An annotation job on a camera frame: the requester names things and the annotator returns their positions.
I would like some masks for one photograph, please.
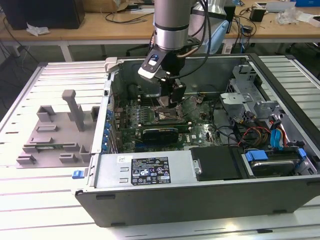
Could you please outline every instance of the white table leg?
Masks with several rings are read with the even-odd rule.
[[[15,58],[20,57],[20,52],[18,51],[18,46],[7,46],[6,48],[10,51],[10,53],[11,53]]]
[[[75,61],[73,56],[72,56],[72,53],[71,53],[71,51],[69,49],[69,46],[66,43],[61,44],[60,48],[61,48],[62,54],[64,56],[64,60],[66,62],[74,62]]]
[[[234,45],[233,41],[229,41],[228,39],[224,42],[222,48],[222,54],[231,54],[232,46]]]

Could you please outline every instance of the black box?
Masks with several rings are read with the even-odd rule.
[[[266,9],[263,8],[252,8],[250,14],[250,20],[252,22],[262,22],[264,15],[266,13]]]
[[[85,18],[82,0],[0,0],[14,30],[35,27],[78,29]]]
[[[236,11],[236,5],[232,2],[232,0],[226,0],[224,5],[224,11],[226,13],[226,20],[229,22],[228,29],[226,30],[226,33],[228,34],[231,29],[232,20],[235,15]]]

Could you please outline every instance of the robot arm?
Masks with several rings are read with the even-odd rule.
[[[212,39],[216,40],[213,46],[220,46],[222,43],[227,31],[226,23],[223,22],[226,17],[224,4],[225,0],[154,1],[154,46],[138,73],[149,81],[153,78],[159,80],[162,100],[158,101],[163,107],[176,106],[184,96],[186,87],[179,79],[183,77],[180,71],[185,65],[186,57],[196,52],[205,38],[208,54],[212,53]],[[218,37],[212,36],[212,28],[216,29],[214,33]]]

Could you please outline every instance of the blue drive bracket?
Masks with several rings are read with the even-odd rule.
[[[251,161],[265,161],[268,160],[268,156],[264,150],[252,150],[245,154],[248,162]]]
[[[284,148],[280,146],[281,141],[281,132],[277,129],[273,129],[271,131],[271,137],[270,137],[270,145],[273,148],[283,150]]]

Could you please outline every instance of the motherboard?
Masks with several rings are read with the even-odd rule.
[[[114,128],[119,153],[188,150],[221,146],[212,119],[213,101],[190,95],[175,108],[162,108],[154,98],[115,97]]]

